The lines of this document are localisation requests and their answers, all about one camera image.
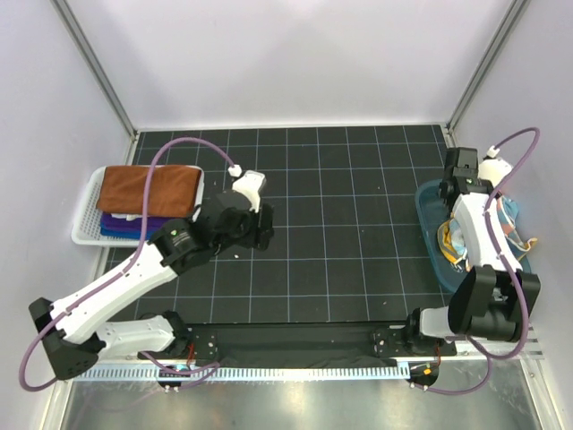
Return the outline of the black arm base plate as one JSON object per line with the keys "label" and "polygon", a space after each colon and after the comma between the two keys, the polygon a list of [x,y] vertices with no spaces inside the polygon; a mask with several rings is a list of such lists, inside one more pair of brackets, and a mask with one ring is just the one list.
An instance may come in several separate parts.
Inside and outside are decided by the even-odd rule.
{"label": "black arm base plate", "polygon": [[409,322],[295,322],[187,324],[175,329],[175,344],[151,355],[187,358],[222,370],[318,370],[381,372],[454,357],[456,346],[425,337]]}

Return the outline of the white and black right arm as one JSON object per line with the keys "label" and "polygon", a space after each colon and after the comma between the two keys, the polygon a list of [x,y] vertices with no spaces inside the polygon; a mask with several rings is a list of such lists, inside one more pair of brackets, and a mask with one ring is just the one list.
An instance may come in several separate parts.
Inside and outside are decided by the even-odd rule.
{"label": "white and black right arm", "polygon": [[415,309],[403,333],[405,348],[423,355],[436,340],[461,336],[487,357],[481,339],[515,343],[505,358],[516,356],[527,340],[529,316],[541,290],[537,275],[523,271],[511,252],[499,221],[500,185],[481,178],[477,151],[447,151],[440,197],[460,226],[470,269],[449,305]]}

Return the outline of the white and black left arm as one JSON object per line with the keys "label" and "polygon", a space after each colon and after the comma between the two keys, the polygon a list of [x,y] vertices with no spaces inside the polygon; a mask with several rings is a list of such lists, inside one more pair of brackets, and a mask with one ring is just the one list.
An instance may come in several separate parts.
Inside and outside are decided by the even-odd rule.
{"label": "white and black left arm", "polygon": [[273,219],[272,205],[253,208],[244,194],[225,191],[198,214],[166,222],[124,262],[85,288],[55,302],[44,297],[32,302],[30,315],[56,379],[79,376],[107,357],[184,356],[192,337],[177,312],[128,322],[111,322],[111,317],[230,247],[267,250]]}

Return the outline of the brown towel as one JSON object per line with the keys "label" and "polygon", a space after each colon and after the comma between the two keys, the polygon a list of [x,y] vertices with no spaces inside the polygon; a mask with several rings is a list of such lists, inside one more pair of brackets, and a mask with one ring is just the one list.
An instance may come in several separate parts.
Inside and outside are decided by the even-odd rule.
{"label": "brown towel", "polygon": [[202,171],[184,165],[156,167],[145,193],[149,170],[146,166],[107,167],[97,208],[107,213],[142,215],[143,198],[147,197],[150,217],[189,215],[195,207]]}

